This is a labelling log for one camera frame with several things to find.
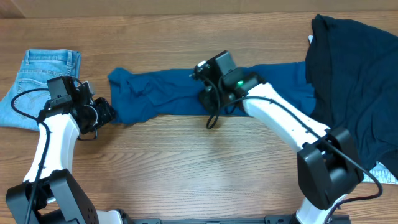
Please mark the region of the blue polo shirt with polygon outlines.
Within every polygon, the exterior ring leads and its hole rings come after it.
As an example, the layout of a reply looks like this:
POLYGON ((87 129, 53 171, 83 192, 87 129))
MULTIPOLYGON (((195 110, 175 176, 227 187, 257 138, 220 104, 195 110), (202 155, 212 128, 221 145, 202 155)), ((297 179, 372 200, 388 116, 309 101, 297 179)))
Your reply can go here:
MULTIPOLYGON (((133 74, 115 68, 108 76, 116 124, 143 123, 160 114, 200 116, 208 112, 199 102, 202 82, 191 78, 191 69, 171 69, 133 74)), ((305 78, 305 62, 244 67, 244 74, 258 73, 278 94, 306 115, 315 108, 314 88, 305 78)))

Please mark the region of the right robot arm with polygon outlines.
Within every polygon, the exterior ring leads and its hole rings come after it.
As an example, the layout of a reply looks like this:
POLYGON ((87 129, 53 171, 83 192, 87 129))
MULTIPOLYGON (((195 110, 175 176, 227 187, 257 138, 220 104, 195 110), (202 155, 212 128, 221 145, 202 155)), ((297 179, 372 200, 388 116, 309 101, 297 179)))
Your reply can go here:
POLYGON ((232 106, 264 123, 296 153, 304 201, 293 215, 268 216, 266 223, 350 223, 349 216, 334 214, 364 179, 347 129, 331 129, 303 114, 258 73, 245 74, 228 51, 200 62, 192 78, 205 84, 198 97, 211 115, 208 129, 232 106))

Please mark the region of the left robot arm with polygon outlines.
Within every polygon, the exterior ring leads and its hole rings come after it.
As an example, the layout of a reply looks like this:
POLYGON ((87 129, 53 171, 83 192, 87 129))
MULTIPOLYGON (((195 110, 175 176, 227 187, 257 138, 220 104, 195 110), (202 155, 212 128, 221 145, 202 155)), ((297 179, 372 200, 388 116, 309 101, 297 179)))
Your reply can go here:
POLYGON ((50 99, 34 120, 39 141, 23 183, 8 189, 6 203, 16 223, 129 223, 120 210, 97 211, 72 176, 75 143, 110 123, 116 111, 90 82, 61 76, 48 80, 50 99))

